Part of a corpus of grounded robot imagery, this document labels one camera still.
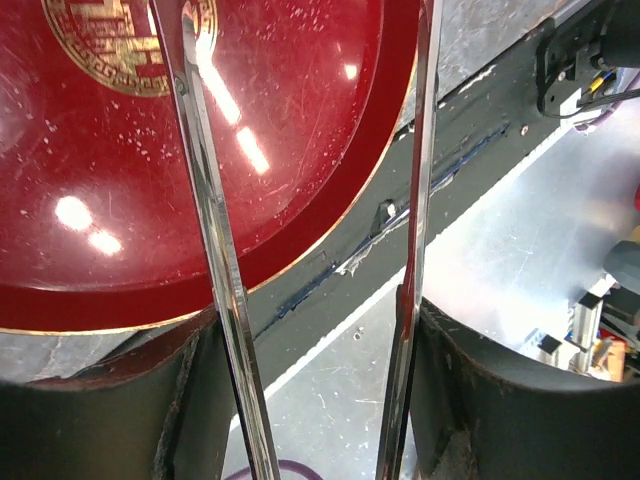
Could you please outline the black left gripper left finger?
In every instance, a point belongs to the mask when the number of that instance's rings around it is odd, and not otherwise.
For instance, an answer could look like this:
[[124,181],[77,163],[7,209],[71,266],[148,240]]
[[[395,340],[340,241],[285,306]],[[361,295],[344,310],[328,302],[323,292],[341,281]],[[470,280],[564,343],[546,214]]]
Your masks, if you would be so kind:
[[1,384],[4,479],[219,479],[235,398],[207,308],[67,378]]

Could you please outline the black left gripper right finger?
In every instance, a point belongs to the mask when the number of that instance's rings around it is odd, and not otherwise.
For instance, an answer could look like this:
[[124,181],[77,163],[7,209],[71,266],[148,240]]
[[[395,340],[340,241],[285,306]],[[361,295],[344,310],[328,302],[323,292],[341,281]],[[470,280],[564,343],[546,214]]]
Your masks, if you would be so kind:
[[416,347],[410,416],[424,478],[638,478],[638,385],[525,357],[428,300]]

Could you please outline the silver metal serving tongs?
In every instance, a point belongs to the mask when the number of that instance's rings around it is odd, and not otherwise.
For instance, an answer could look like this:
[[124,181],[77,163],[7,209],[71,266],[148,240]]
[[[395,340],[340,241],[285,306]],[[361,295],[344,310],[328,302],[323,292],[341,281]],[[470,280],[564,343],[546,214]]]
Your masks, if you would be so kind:
[[[379,479],[395,479],[399,475],[410,411],[415,330],[419,322],[424,254],[428,244],[443,6],[441,1],[423,1],[420,4],[408,256],[403,284],[397,295],[376,464],[376,476]],[[223,327],[251,472],[257,479],[277,479],[280,476],[279,465],[205,102],[204,68],[211,62],[210,41],[202,29],[195,27],[190,2],[181,1],[168,6],[152,2],[151,11],[170,73],[183,150],[212,280],[212,292]]]

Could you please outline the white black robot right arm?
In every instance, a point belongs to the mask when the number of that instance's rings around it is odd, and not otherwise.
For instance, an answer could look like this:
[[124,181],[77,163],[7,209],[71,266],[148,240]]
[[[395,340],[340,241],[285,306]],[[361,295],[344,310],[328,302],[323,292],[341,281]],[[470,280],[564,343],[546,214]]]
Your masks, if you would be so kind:
[[[637,88],[606,95],[606,80],[621,69],[639,68],[639,3],[591,1],[556,27],[537,52],[537,108],[549,118],[569,119],[639,96]],[[583,90],[576,109],[560,112],[556,85]]]

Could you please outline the round red lacquer tray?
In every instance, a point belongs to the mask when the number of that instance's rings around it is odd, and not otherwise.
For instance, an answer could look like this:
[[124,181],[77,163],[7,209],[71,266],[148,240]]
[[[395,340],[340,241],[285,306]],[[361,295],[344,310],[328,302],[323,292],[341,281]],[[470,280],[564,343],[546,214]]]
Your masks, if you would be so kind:
[[[212,300],[168,50],[180,1],[1,5],[1,328],[173,323]],[[353,208],[414,70],[416,1],[194,1],[240,273],[256,289]]]

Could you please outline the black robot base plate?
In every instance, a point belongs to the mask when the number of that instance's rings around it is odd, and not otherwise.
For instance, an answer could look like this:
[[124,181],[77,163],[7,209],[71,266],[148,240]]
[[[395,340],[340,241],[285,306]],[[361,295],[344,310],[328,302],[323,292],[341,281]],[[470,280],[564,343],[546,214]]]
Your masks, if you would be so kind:
[[[141,1],[68,7],[84,64],[69,81],[65,190],[91,223],[60,277],[62,328],[135,329],[210,299],[195,208],[158,36]],[[206,101],[255,325],[294,309],[404,206],[407,144],[391,147],[412,97],[413,1],[200,1],[212,43]]]

